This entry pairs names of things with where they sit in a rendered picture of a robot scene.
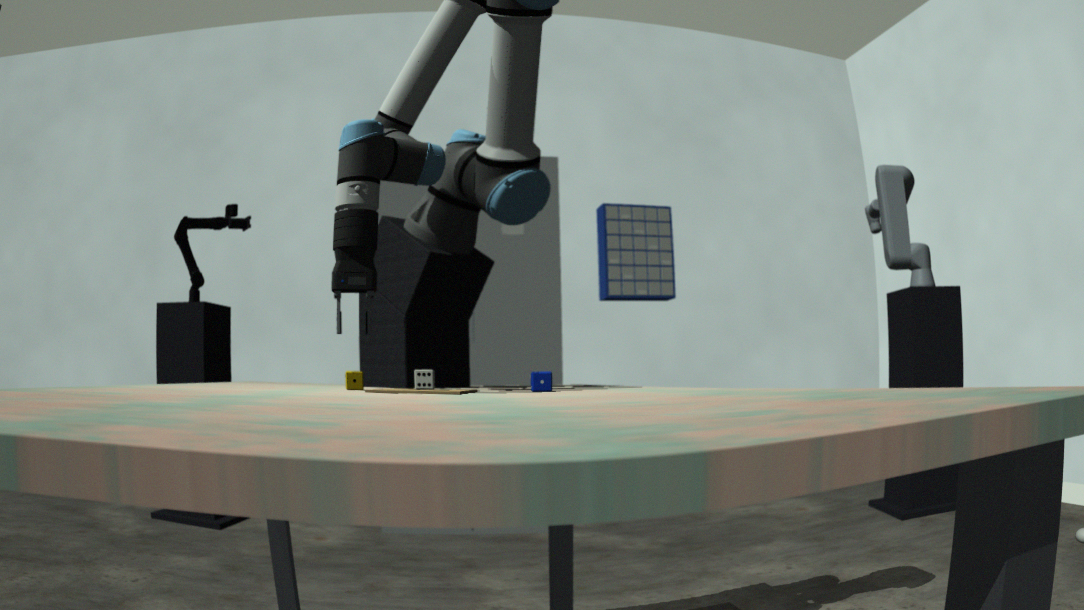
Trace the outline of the dark blue die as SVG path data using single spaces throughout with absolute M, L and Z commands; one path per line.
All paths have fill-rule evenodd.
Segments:
M 551 392 L 552 391 L 552 373 L 551 372 L 532 372 L 531 373 L 531 391 L 532 392 Z

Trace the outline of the yellow die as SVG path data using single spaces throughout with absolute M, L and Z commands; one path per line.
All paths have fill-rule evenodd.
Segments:
M 361 371 L 346 371 L 346 389 L 347 390 L 364 390 L 363 372 L 361 372 Z

